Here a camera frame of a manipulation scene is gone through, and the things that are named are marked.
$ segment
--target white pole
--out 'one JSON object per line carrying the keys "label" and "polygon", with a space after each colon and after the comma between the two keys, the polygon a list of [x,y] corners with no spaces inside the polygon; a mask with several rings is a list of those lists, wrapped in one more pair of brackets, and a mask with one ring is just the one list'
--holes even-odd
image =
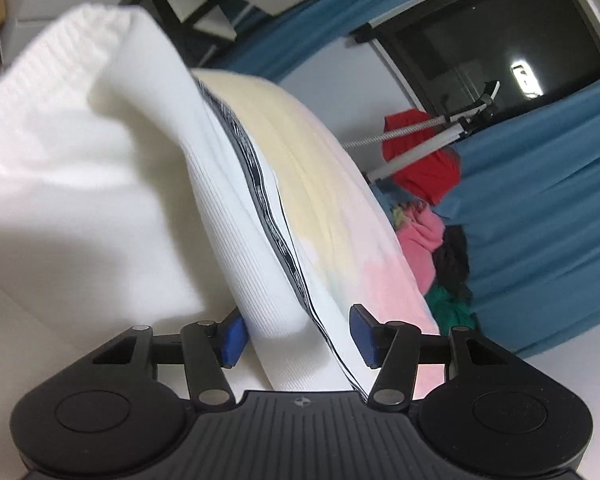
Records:
{"label": "white pole", "polygon": [[440,148],[444,148],[446,145],[451,144],[455,140],[458,140],[463,133],[464,128],[460,124],[455,124],[444,132],[414,146],[408,152],[398,155],[379,168],[369,171],[369,173],[366,174],[366,177],[370,182],[386,178],[402,168],[406,168],[408,165],[413,164],[417,160],[420,160],[424,156],[429,155],[429,153],[433,153]]}

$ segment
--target pink fabric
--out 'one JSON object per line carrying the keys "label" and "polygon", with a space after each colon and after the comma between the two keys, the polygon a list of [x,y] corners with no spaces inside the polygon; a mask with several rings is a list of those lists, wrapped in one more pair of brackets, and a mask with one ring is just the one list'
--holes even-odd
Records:
{"label": "pink fabric", "polygon": [[410,203],[404,210],[406,223],[396,232],[402,254],[407,259],[418,290],[426,294],[436,277],[431,256],[442,245],[445,225],[425,202]]}

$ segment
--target silver screw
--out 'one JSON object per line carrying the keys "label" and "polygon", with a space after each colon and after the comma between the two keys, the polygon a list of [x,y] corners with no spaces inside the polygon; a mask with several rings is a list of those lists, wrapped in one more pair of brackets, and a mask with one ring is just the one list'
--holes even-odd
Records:
{"label": "silver screw", "polygon": [[224,390],[205,390],[198,396],[200,402],[209,406],[220,406],[229,400],[229,394]]}
{"label": "silver screw", "polygon": [[401,402],[404,402],[404,393],[388,388],[385,390],[378,390],[374,393],[374,400],[378,404],[383,404],[384,406],[397,406]]}

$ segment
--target pile of clothes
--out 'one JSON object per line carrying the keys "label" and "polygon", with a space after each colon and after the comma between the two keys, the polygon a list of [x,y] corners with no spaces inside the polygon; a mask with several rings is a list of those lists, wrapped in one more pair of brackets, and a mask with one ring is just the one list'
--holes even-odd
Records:
{"label": "pile of clothes", "polygon": [[[429,119],[419,110],[386,117],[384,130],[397,130]],[[382,143],[389,161],[435,135],[433,128]],[[469,310],[471,290],[466,237],[462,226],[448,226],[431,209],[460,181],[459,157],[450,148],[437,150],[371,186],[372,192],[394,227],[418,289],[438,324],[441,334],[455,325],[477,328]]]}

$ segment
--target window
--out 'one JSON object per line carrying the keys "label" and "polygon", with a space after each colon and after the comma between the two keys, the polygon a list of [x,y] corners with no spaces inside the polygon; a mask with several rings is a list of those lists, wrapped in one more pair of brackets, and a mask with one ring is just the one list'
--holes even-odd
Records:
{"label": "window", "polygon": [[376,36],[427,112],[447,114],[501,83],[501,121],[600,78],[600,45],[575,0],[426,0]]}

